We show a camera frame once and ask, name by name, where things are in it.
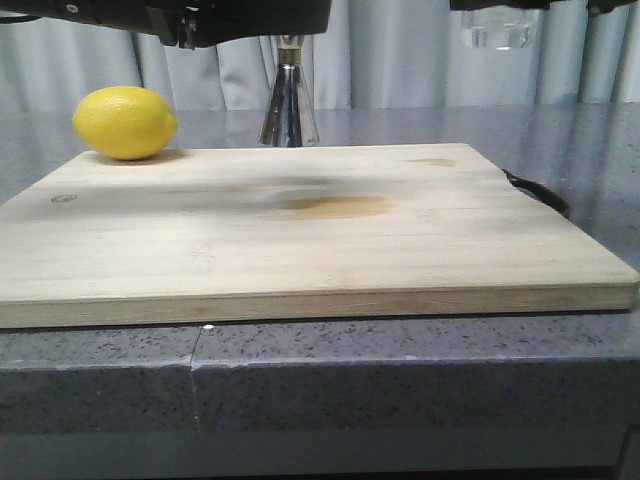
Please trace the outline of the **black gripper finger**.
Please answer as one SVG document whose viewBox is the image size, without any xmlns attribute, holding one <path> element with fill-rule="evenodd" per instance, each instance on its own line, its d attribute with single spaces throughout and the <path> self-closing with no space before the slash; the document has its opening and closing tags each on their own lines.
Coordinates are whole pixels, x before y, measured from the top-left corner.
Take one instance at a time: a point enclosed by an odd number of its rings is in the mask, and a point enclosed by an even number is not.
<svg viewBox="0 0 640 480">
<path fill-rule="evenodd" d="M 328 28 L 331 1 L 213 1 L 194 12 L 192 48 L 274 35 L 312 35 Z"/>
</svg>

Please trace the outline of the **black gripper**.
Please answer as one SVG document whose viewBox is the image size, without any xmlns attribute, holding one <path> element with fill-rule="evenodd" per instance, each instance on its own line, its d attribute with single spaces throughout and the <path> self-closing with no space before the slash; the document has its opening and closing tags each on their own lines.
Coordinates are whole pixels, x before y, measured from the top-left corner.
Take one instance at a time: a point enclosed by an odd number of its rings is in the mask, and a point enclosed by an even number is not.
<svg viewBox="0 0 640 480">
<path fill-rule="evenodd" d="M 605 15 L 615 9 L 631 5 L 636 0 L 587 0 L 586 11 L 589 15 Z M 522 10 L 548 10 L 549 0 L 450 0 L 452 11 L 474 11 L 494 7 L 509 7 Z"/>
<path fill-rule="evenodd" d="M 1 24 L 43 18 L 154 35 L 165 46 L 196 48 L 194 13 L 173 1 L 51 0 L 2 1 Z"/>
</svg>

